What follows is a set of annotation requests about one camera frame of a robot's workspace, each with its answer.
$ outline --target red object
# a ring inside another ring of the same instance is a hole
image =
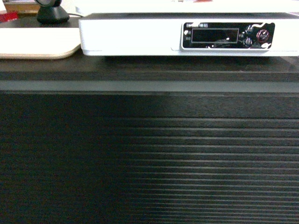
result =
[[[0,22],[8,22],[8,21],[12,21],[12,20],[17,20],[18,18],[19,17],[18,17],[17,12],[0,14]]]

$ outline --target red knob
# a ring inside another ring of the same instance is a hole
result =
[[[269,31],[266,29],[261,29],[258,31],[256,37],[260,43],[265,43],[269,39]]]

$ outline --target black display panel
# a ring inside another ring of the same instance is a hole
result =
[[[186,22],[183,49],[264,49],[272,46],[275,24],[266,22]]]
[[[226,41],[227,43],[237,43],[239,29],[225,28],[193,28],[192,43],[215,43]]]

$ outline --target cabinet top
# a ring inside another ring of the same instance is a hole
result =
[[[78,27],[78,19],[59,26]],[[35,18],[0,24],[15,27],[48,26]],[[101,57],[79,50],[62,60],[0,60],[0,80],[299,82],[299,57]]]

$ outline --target button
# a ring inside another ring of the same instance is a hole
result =
[[[263,43],[261,47],[264,49],[269,49],[270,46],[271,46],[271,43]]]
[[[269,31],[266,29],[261,29],[258,31],[256,37],[260,43],[265,43],[269,39]]]
[[[246,48],[250,48],[252,46],[252,39],[247,37],[244,41],[243,41],[243,45]]]
[[[245,32],[247,34],[252,34],[253,30],[254,30],[254,27],[252,25],[249,25],[249,26],[246,27]]]
[[[184,34],[187,36],[187,35],[191,35],[191,31],[189,31],[189,30],[185,30],[184,31]]]

